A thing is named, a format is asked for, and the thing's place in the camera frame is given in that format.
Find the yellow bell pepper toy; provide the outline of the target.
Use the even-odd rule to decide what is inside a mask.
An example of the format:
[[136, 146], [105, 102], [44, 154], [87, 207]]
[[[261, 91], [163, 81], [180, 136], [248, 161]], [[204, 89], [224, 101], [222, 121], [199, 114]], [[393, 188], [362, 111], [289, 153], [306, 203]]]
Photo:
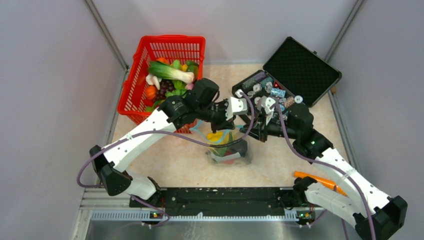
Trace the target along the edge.
[[231, 131], [211, 132], [206, 135], [206, 139], [211, 145], [224, 145], [233, 141], [233, 134]]

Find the clear zip top bag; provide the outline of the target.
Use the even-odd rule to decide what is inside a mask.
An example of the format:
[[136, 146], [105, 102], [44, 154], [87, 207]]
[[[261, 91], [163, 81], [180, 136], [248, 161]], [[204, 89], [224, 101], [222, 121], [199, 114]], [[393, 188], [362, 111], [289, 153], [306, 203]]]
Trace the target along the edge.
[[[197, 122], [196, 125], [194, 125], [193, 127], [191, 127], [189, 130], [197, 135], [203, 142], [209, 144], [206, 136], [209, 133], [212, 133], [212, 131], [207, 131], [206, 127], [207, 127], [207, 123], [199, 120]], [[227, 149], [227, 152], [225, 153], [225, 156], [223, 157], [218, 157], [215, 155], [215, 147], [208, 147], [206, 154], [208, 156], [208, 158], [210, 159], [211, 164], [216, 165], [216, 166], [237, 166], [237, 165], [250, 165], [253, 162], [253, 155], [251, 153], [251, 149], [250, 149], [250, 143], [248, 141], [247, 138], [245, 138], [244, 140], [246, 140], [248, 142], [248, 152], [246, 157], [241, 157], [239, 153], [234, 152], [231, 149], [231, 146], [238, 143], [236, 142], [236, 140], [240, 139], [244, 134], [242, 132], [240, 132], [240, 129], [242, 128], [242, 125], [237, 124], [235, 126], [234, 130], [220, 130], [217, 132], [224, 132], [224, 131], [228, 131], [228, 132], [232, 132], [232, 136], [233, 136], [233, 141], [229, 144], [229, 146]]]

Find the green chili pepper toy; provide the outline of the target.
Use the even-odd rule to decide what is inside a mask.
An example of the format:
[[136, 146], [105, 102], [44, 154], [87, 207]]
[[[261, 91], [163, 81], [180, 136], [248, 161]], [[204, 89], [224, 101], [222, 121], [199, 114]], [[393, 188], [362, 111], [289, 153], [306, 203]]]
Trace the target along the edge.
[[227, 150], [228, 150], [228, 147], [216, 147], [214, 149], [214, 154], [218, 157], [224, 157]]

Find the purple eggplant toy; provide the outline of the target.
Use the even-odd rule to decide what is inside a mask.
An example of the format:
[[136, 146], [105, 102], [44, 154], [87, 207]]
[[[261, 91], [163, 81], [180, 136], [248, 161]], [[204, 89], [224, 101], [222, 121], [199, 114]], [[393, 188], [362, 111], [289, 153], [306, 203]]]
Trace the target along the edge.
[[245, 158], [248, 154], [249, 144], [246, 140], [242, 139], [241, 141], [235, 143], [230, 147], [235, 153], [239, 153], [241, 158]]

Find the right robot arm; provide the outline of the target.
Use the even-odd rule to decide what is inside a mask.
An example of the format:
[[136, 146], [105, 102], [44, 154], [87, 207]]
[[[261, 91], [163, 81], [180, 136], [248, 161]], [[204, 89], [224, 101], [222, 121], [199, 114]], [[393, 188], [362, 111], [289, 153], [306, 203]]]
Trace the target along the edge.
[[401, 196], [391, 197], [363, 177], [334, 145], [314, 128], [314, 116], [302, 103], [285, 110], [266, 107], [253, 117], [242, 133], [265, 142], [268, 136], [284, 137], [299, 158], [330, 177], [344, 193], [325, 187], [312, 177], [293, 186], [293, 200], [325, 208], [354, 227], [363, 240], [388, 240], [405, 223], [408, 204]]

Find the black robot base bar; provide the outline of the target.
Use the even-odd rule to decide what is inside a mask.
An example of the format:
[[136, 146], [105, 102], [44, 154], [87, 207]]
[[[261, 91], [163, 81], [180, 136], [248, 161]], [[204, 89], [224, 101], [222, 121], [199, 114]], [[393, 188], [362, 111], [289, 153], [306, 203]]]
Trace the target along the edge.
[[171, 217], [289, 217], [314, 221], [317, 206], [291, 187], [169, 187], [145, 200]]

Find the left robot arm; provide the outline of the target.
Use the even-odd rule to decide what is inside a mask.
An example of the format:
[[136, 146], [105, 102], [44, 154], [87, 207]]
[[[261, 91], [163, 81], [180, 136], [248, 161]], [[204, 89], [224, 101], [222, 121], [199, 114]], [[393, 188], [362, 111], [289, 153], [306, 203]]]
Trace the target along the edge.
[[219, 86], [210, 79], [197, 81], [182, 95], [167, 97], [142, 123], [112, 144], [90, 150], [92, 166], [109, 196], [135, 195], [149, 207], [160, 202], [157, 184], [149, 177], [132, 177], [127, 168], [149, 147], [195, 120], [211, 124], [213, 131], [234, 128], [237, 114], [248, 104], [242, 94], [215, 102]]

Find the black poker chip case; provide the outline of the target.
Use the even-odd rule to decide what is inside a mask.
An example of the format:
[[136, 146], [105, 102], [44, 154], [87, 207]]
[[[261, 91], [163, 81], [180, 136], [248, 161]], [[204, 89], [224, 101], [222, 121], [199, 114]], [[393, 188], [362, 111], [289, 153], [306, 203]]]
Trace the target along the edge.
[[231, 92], [242, 90], [254, 106], [262, 97], [270, 97], [281, 110], [295, 99], [312, 107], [341, 78], [339, 70], [289, 36], [261, 69], [236, 83]]

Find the dark purple grapes toy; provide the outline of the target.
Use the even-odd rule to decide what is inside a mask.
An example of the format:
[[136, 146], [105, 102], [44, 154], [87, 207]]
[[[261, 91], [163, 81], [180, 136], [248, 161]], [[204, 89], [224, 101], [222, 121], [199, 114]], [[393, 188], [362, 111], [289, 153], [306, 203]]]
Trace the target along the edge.
[[175, 90], [175, 86], [171, 80], [162, 79], [159, 83], [159, 90], [156, 92], [155, 101], [161, 101], [167, 98], [166, 94]]

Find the orange pumpkin toy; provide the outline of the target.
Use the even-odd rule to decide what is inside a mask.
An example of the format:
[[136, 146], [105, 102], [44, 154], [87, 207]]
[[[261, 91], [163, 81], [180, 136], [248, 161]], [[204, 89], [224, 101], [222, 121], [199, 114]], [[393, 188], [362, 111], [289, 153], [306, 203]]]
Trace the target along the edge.
[[156, 98], [157, 92], [158, 89], [153, 85], [146, 87], [144, 90], [146, 99], [150, 101], [153, 101]]

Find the orange toy carrot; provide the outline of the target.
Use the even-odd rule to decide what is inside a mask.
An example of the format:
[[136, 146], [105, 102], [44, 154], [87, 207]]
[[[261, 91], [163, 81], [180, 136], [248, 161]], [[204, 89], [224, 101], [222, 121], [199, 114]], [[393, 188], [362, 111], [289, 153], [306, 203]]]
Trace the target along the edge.
[[306, 177], [313, 178], [318, 183], [321, 183], [323, 186], [325, 186], [325, 187], [327, 187], [331, 190], [334, 190], [334, 188], [335, 188], [337, 193], [342, 194], [344, 196], [347, 196], [347, 194], [338, 185], [336, 185], [335, 182], [333, 182], [331, 180], [328, 180], [328, 179], [325, 179], [325, 178], [322, 178], [322, 177], [318, 177], [318, 176], [315, 176], [315, 175], [312, 175], [312, 174], [309, 174], [309, 173], [301, 172], [301, 171], [294, 171], [293, 176], [295, 178], [301, 178], [301, 179], [306, 178]]

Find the green bok choy toy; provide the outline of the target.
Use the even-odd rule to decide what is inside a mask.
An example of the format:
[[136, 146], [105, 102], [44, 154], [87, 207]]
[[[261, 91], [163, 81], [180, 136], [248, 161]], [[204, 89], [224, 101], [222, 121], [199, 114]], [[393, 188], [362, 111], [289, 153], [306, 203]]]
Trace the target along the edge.
[[195, 80], [195, 74], [193, 72], [185, 72], [179, 69], [175, 69], [168, 64], [150, 61], [150, 66], [147, 69], [148, 73], [158, 78], [167, 80], [178, 80], [186, 84], [190, 84]]

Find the white mushroom toy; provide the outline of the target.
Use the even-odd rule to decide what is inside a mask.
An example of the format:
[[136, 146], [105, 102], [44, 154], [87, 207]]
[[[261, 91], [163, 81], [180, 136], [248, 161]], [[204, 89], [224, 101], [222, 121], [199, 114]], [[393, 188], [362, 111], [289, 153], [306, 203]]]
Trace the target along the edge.
[[162, 81], [162, 78], [157, 77], [157, 76], [152, 75], [152, 74], [150, 74], [150, 73], [149, 73], [149, 74], [145, 77], [145, 81], [146, 81], [146, 83], [147, 83], [149, 86], [154, 86], [154, 87], [156, 87], [156, 89], [157, 89], [157, 90], [160, 90], [160, 89], [161, 89], [161, 85], [160, 85], [160, 83], [161, 83], [161, 81]]

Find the orange fruit toy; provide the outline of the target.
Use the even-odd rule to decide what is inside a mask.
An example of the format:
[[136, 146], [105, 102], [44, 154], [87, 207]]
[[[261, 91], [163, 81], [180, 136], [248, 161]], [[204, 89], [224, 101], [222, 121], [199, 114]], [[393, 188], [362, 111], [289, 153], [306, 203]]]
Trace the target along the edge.
[[156, 61], [159, 62], [159, 63], [165, 64], [165, 65], [170, 64], [169, 61], [164, 57], [159, 57], [159, 58], [156, 59]]

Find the red plastic basket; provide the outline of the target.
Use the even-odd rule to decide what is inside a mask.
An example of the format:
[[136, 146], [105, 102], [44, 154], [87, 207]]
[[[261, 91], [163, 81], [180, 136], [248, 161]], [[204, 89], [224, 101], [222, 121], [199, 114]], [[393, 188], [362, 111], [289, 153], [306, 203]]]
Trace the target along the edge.
[[136, 125], [143, 122], [151, 114], [152, 101], [148, 101], [145, 89], [148, 68], [151, 61], [160, 58], [168, 63], [175, 60], [181, 65], [187, 61], [198, 64], [197, 78], [203, 74], [206, 39], [203, 36], [187, 35], [146, 35], [140, 39], [133, 55], [133, 64], [127, 80], [123, 83], [122, 93], [117, 106], [120, 115], [127, 116]]

